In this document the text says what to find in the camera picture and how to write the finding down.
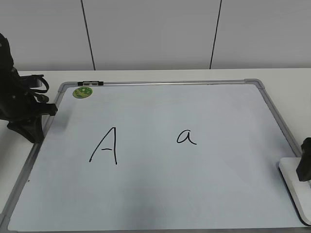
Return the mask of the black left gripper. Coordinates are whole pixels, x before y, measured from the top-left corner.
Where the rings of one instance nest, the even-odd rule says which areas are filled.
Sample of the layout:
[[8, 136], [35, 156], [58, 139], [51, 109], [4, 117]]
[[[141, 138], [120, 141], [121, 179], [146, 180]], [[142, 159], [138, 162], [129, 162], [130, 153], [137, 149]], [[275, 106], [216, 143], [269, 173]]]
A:
[[19, 76], [16, 69], [0, 70], [0, 118], [7, 128], [31, 143], [44, 139], [42, 116], [55, 116], [55, 103], [48, 103], [49, 89], [43, 75]]

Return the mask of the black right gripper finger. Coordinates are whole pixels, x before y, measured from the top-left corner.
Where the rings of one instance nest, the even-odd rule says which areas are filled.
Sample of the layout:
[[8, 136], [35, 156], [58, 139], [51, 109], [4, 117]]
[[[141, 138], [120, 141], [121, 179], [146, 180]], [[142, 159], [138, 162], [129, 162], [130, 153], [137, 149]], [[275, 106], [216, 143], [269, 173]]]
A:
[[306, 182], [311, 179], [311, 138], [307, 137], [302, 145], [301, 160], [296, 169], [296, 173], [300, 182]]

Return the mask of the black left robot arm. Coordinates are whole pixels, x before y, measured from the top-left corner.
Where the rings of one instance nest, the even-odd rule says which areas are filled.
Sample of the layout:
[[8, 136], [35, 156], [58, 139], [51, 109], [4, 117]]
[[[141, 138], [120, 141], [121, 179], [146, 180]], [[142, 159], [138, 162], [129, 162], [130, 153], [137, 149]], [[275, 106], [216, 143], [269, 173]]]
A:
[[0, 36], [0, 118], [7, 128], [31, 143], [44, 139], [42, 116], [54, 116], [57, 107], [48, 103], [49, 84], [43, 75], [20, 76], [14, 67], [9, 41]]

